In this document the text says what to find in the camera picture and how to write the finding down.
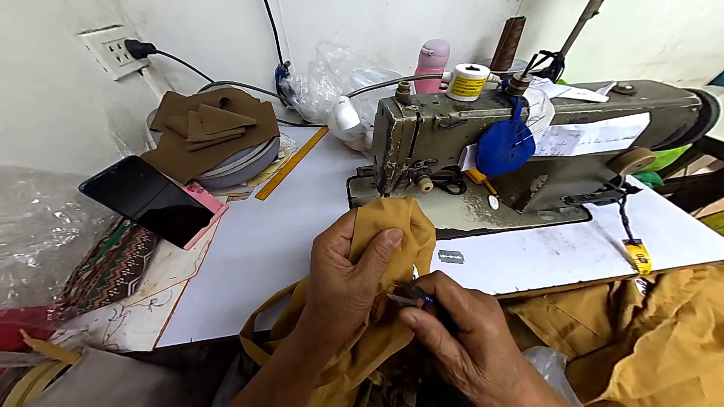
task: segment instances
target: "black smartphone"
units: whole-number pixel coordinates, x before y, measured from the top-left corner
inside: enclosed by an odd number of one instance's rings
[[[111,165],[81,183],[78,190],[180,248],[214,217],[139,156]]]

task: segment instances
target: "sewing machine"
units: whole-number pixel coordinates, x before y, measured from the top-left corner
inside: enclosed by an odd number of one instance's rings
[[[574,86],[596,90],[604,85]],[[438,238],[590,220],[583,204],[618,200],[627,188],[622,176],[638,169],[642,154],[691,143],[719,117],[718,102],[704,91],[634,80],[619,92],[610,92],[605,103],[554,98],[551,125],[649,112],[651,122],[630,148],[579,156],[533,156],[522,167],[490,179],[502,200],[498,210],[488,203],[489,190],[467,177],[462,177],[466,190],[460,195],[444,188],[424,193],[418,184],[455,172],[446,168],[459,171],[462,150],[477,142],[492,123],[510,118],[510,102],[499,90],[483,91],[473,102],[455,101],[443,93],[413,95],[407,104],[384,98],[374,120],[374,165],[358,168],[358,175],[348,180],[350,207],[380,196],[414,195],[438,229]],[[527,114],[524,108],[523,118]]]

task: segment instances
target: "white thread spool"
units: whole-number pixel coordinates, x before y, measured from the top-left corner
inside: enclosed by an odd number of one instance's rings
[[[447,96],[456,101],[475,101],[483,90],[490,69],[478,64],[458,64],[452,71]]]

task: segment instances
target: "wooden ruler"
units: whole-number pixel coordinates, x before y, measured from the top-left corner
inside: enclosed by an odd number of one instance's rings
[[[321,137],[327,133],[328,130],[328,128],[322,127],[318,132],[314,133],[312,138],[304,143],[304,146],[302,146],[302,148],[300,148],[299,151],[297,151],[297,153],[289,159],[288,163],[284,164],[284,166],[269,180],[269,182],[266,183],[266,185],[254,196],[254,198],[261,199],[263,201],[269,197],[269,194],[271,194],[272,191],[282,183],[286,176],[292,172],[294,167],[302,161],[304,156],[307,155],[307,153],[312,149],[312,147],[314,147],[315,144],[317,144],[319,140],[321,140]]]

